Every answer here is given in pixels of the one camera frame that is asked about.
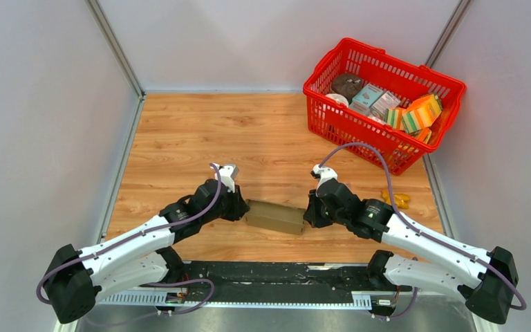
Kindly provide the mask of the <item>brown cardboard paper box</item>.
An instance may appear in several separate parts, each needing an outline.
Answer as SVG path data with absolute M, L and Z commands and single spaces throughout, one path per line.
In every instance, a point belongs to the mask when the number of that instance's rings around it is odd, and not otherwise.
M 305 209 L 251 199 L 246 203 L 249 211 L 244 217 L 249 226 L 284 234 L 304 233 Z

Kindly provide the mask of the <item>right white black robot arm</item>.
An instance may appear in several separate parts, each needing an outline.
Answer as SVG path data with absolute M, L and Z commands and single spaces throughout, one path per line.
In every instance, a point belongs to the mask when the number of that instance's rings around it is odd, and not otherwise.
M 308 193 L 305 220 L 314 228 L 344 226 L 371 239 L 424 259 L 413 263 L 387 250 L 377 250 L 366 279 L 375 289 L 389 284 L 413 286 L 462 301 L 475 315 L 505 324 L 516 298 L 519 276 L 513 254 L 500 246 L 473 247 L 420 225 L 378 199 L 359 199 L 335 179 Z

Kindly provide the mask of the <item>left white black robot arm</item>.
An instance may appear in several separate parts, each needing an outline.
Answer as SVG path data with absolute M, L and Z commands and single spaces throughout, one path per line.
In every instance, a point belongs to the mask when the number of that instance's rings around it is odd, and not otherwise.
M 71 244 L 58 249 L 37 285 L 37 297 L 65 324 L 136 286 L 179 287 L 186 280 L 184 263 L 173 245 L 211 221 L 238 221 L 248 210 L 239 185 L 208 179 L 193 194 L 119 237 L 83 249 Z

